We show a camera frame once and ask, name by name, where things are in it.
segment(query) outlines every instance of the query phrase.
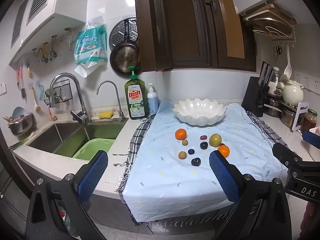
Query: yellow sponge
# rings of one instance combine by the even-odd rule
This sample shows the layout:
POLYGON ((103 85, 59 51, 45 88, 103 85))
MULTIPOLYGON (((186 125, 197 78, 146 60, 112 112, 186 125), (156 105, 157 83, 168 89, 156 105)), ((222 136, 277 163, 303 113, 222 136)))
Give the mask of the yellow sponge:
POLYGON ((101 114, 99 114, 100 119, 111 118, 112 116, 113 116, 113 111, 104 111, 101 114))

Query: wire basket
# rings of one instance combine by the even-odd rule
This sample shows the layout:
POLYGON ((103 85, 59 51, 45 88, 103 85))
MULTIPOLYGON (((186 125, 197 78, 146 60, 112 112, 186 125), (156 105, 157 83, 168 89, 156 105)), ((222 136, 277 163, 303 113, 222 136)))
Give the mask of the wire basket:
MULTIPOLYGON (((70 80, 66 79, 63 81, 59 81, 56 84, 58 83, 61 85, 56 86, 53 89, 54 102, 56 104, 59 104, 71 100, 73 97, 71 92, 70 80)), ((49 105, 49 95, 47 93, 45 93, 43 101, 47 105, 49 105)))

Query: perforated metal tray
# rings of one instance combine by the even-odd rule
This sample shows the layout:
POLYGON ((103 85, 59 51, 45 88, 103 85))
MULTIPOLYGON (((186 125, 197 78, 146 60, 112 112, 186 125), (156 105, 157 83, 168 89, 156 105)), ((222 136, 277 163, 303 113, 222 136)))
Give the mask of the perforated metal tray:
MULTIPOLYGON (((136 41, 138 38, 138 30, 137 30, 137 19, 135 17, 128 18, 129 19, 129 37, 130 40, 136 41)), ((113 27, 110 36, 109 36, 109 47, 111 50, 120 43, 124 41, 124 20, 118 22, 116 26, 113 27)))

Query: white bowl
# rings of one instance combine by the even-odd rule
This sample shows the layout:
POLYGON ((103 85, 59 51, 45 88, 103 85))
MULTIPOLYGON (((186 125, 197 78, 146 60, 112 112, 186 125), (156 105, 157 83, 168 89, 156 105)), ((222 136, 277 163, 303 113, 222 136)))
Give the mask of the white bowl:
POLYGON ((173 112, 181 122, 196 126, 213 125, 222 120, 226 113, 223 104, 217 101, 210 102, 209 99, 201 101, 186 99, 173 104, 173 112))

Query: stainless steel sink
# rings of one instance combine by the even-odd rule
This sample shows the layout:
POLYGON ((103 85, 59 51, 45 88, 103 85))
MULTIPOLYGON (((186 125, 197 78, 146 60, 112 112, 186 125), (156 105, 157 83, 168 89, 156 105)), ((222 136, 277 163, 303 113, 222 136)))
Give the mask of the stainless steel sink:
POLYGON ((126 121, 98 121, 91 122, 88 125, 74 122, 57 123, 35 138, 28 146, 66 157, 73 157, 89 140, 95 138, 116 139, 126 121))

